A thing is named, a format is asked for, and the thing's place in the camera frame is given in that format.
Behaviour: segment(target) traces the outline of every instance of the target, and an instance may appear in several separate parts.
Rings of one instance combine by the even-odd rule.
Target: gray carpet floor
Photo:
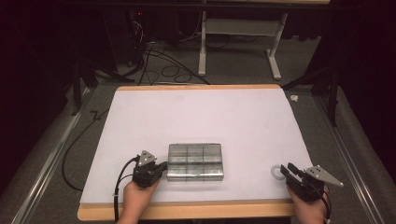
[[[269,63],[264,57],[264,50],[271,48],[271,38],[257,38],[233,36],[227,43],[224,38],[208,40],[211,46],[207,50],[207,67],[205,79],[211,84],[269,84],[283,85],[304,74],[309,60],[316,48],[318,40],[300,42],[297,39],[282,40],[276,59],[282,74],[281,81],[272,79]],[[179,47],[157,43],[148,49],[166,53],[183,63],[191,71],[198,70],[199,47],[197,41],[180,44]],[[157,84],[173,82],[173,75],[177,69],[168,61],[161,59],[160,53],[154,51],[148,58],[148,73],[144,76],[143,84],[148,85],[154,79]],[[120,65],[120,70],[127,70]],[[177,80],[188,78],[186,71],[180,71]],[[199,78],[192,77],[189,82],[202,83]],[[66,176],[76,187],[83,188],[91,162],[106,122],[106,115],[102,119],[93,121],[94,113],[103,113],[109,109],[116,88],[123,85],[117,81],[101,79],[100,85],[91,90],[88,103],[81,111],[78,124],[71,132],[65,147],[70,147],[65,164]],[[332,128],[329,128],[326,117],[318,106],[318,98],[311,95],[309,87],[286,91],[288,96],[299,95],[299,101],[290,101],[295,118],[300,126],[309,155],[314,164],[320,164],[327,171],[334,174],[345,183],[342,189],[332,188],[332,223],[371,223],[367,210],[361,203],[356,186],[343,163],[339,146],[334,140]],[[350,155],[356,162],[361,177],[374,198],[383,223],[392,223],[396,218],[396,188],[388,173],[375,155],[361,126],[348,106],[347,100],[340,90],[337,106],[337,131],[343,136],[343,141],[349,149]],[[0,198],[0,223],[11,223],[21,204],[25,200],[35,183],[45,160],[52,153],[64,130],[71,121],[71,101],[64,112],[48,128],[46,133],[36,144],[20,170],[15,175],[7,191]],[[51,177],[44,194],[35,208],[29,223],[83,223],[77,218],[80,192],[70,189],[63,181],[61,166],[58,165]],[[111,221],[95,223],[113,223]],[[191,223],[190,220],[166,223]],[[237,219],[226,220],[223,223],[276,223],[274,220]]]

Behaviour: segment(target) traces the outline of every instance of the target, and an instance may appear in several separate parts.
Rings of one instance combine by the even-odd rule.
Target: person's right hand
[[[305,202],[288,186],[288,192],[294,202],[295,214],[301,224],[323,224],[326,217],[326,207],[322,200]]]

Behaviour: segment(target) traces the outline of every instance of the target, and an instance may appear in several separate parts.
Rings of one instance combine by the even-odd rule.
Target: human hand
[[[302,224],[323,224],[326,216],[326,207],[322,200],[305,202],[288,186],[288,192],[294,202],[294,209],[297,218]]]
[[[135,182],[128,183],[123,193],[123,209],[122,214],[117,222],[118,224],[135,224],[139,220],[142,213],[149,206],[152,193],[160,184],[158,180],[151,187],[142,189]]]

